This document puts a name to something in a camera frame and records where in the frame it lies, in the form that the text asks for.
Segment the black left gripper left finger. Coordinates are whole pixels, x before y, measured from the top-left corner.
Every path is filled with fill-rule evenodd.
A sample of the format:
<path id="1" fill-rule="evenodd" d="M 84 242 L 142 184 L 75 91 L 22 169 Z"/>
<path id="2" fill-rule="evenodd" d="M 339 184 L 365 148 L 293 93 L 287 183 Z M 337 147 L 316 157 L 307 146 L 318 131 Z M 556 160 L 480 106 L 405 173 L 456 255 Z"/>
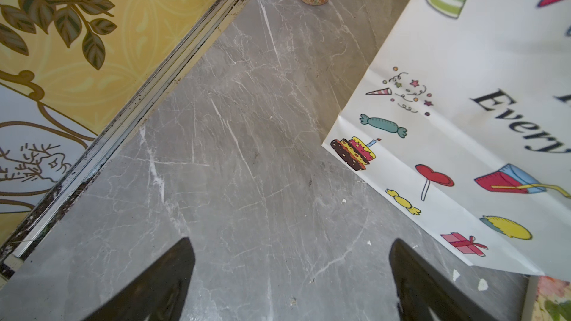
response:
<path id="1" fill-rule="evenodd" d="M 87 320 L 179 320 L 196 264 L 190 239 L 180 239 Z"/>

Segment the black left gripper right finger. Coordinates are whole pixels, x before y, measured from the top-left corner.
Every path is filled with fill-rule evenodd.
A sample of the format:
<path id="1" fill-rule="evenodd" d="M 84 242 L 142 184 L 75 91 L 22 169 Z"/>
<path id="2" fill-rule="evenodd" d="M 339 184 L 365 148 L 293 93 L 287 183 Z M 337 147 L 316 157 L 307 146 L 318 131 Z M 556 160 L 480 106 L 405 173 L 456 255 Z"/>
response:
<path id="1" fill-rule="evenodd" d="M 493 320 L 403 240 L 391 246 L 389 261 L 401 320 Z"/>

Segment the white printed paper bag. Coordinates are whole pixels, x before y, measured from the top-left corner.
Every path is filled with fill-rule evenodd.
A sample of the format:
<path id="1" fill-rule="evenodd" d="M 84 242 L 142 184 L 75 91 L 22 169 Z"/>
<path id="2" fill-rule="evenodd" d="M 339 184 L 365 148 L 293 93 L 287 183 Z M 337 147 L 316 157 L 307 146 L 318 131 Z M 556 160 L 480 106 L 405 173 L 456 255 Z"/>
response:
<path id="1" fill-rule="evenodd" d="M 570 279 L 570 0 L 410 0 L 324 140 L 468 265 Z"/>

